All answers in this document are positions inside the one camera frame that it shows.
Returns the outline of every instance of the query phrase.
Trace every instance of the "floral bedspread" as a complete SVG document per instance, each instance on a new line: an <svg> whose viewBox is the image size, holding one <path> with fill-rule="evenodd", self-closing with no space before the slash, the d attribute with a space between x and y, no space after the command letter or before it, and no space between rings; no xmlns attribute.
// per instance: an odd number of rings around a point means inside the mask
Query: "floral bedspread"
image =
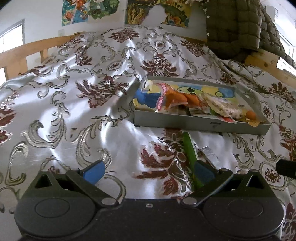
<svg viewBox="0 0 296 241"><path fill-rule="evenodd" d="M171 198L192 191L182 130L135 127L132 98L145 75L232 85L269 119L265 136L190 131L234 173L257 169L283 206L282 240L296 240L296 180L275 170L296 160L295 90L270 74L218 59L161 27L80 35L42 66L0 89L0 240L20 237L13 213L39 170L64 173L102 159L97 186L123 198Z"/></svg>

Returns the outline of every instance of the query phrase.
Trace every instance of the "torn poster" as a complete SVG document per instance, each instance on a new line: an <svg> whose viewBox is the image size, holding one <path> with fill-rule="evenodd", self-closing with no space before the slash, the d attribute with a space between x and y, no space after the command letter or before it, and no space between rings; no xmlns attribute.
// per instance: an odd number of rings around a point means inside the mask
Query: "torn poster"
<svg viewBox="0 0 296 241"><path fill-rule="evenodd" d="M98 22L102 17L109 16L117 12L119 0L90 0L89 2L89 22Z"/></svg>
<svg viewBox="0 0 296 241"><path fill-rule="evenodd" d="M162 24L187 28L191 7L186 0L128 0L126 24L141 24L154 5L161 5L167 15Z"/></svg>
<svg viewBox="0 0 296 241"><path fill-rule="evenodd" d="M88 20L89 0L63 0L62 26Z"/></svg>

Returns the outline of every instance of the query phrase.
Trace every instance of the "orange ball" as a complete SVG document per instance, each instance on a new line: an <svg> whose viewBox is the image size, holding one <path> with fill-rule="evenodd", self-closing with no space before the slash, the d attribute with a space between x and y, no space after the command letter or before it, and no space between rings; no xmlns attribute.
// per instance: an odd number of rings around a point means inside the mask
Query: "orange ball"
<svg viewBox="0 0 296 241"><path fill-rule="evenodd" d="M256 115L256 113L254 111L249 110L246 113L246 118L249 119L249 120L255 121L257 119L257 115Z"/></svg>

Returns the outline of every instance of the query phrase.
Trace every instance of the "orange food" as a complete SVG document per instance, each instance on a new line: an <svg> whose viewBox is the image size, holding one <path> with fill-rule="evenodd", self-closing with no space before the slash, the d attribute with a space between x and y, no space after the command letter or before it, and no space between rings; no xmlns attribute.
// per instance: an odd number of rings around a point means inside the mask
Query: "orange food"
<svg viewBox="0 0 296 241"><path fill-rule="evenodd" d="M165 94L166 102L165 109L171 108L176 105L187 104L187 98L180 92L169 89Z"/></svg>
<svg viewBox="0 0 296 241"><path fill-rule="evenodd" d="M187 98L189 108L200 106L200 100L196 95L191 95L187 93L183 93L183 95Z"/></svg>
<svg viewBox="0 0 296 241"><path fill-rule="evenodd" d="M254 111L249 110L246 113L246 118L249 120L255 121L257 119L257 115Z"/></svg>

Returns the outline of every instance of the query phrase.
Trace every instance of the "screw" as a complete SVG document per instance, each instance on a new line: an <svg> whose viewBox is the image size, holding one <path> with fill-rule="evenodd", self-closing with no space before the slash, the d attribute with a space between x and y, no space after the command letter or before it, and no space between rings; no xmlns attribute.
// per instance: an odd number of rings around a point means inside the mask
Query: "screw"
<svg viewBox="0 0 296 241"><path fill-rule="evenodd" d="M182 199L182 202L186 205L197 204L197 200L194 197L185 197Z"/></svg>
<svg viewBox="0 0 296 241"><path fill-rule="evenodd" d="M112 197L105 197L102 200L102 204L108 205L108 206L115 205L116 204L116 199L112 198Z"/></svg>

